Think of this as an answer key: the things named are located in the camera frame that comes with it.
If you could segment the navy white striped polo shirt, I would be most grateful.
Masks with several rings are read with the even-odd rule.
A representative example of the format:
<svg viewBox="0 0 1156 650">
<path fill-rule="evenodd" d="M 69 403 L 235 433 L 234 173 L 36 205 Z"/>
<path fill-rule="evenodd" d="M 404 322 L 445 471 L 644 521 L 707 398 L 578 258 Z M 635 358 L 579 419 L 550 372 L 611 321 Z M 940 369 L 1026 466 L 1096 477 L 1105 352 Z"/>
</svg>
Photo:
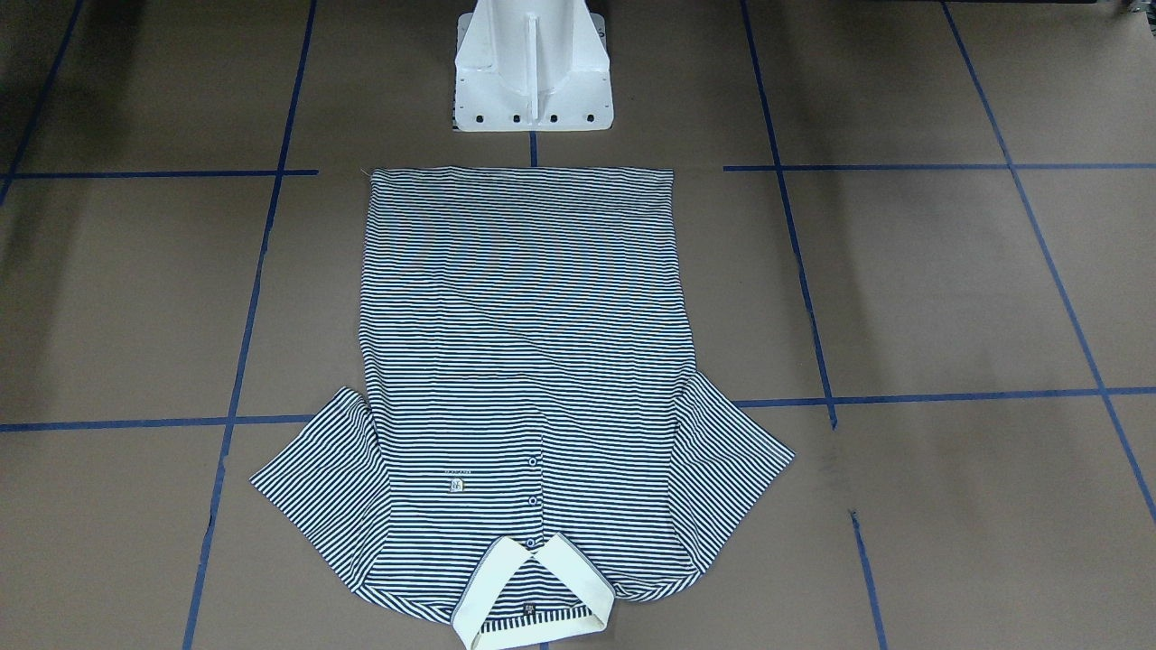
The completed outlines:
<svg viewBox="0 0 1156 650">
<path fill-rule="evenodd" d="M 363 392 L 252 477 L 344 588 L 467 649 L 691 588 L 787 470 L 696 363 L 674 176 L 376 169 Z"/>
</svg>

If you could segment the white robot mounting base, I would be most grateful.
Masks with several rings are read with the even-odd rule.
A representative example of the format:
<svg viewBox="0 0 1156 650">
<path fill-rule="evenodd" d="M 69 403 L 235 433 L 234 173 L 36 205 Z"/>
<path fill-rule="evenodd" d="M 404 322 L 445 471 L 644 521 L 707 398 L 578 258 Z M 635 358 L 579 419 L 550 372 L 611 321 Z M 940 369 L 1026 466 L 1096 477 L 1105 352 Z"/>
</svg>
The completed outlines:
<svg viewBox="0 0 1156 650">
<path fill-rule="evenodd" d="M 459 131 L 612 130 L 610 45 L 587 1 L 477 1 L 457 20 L 454 65 Z"/>
</svg>

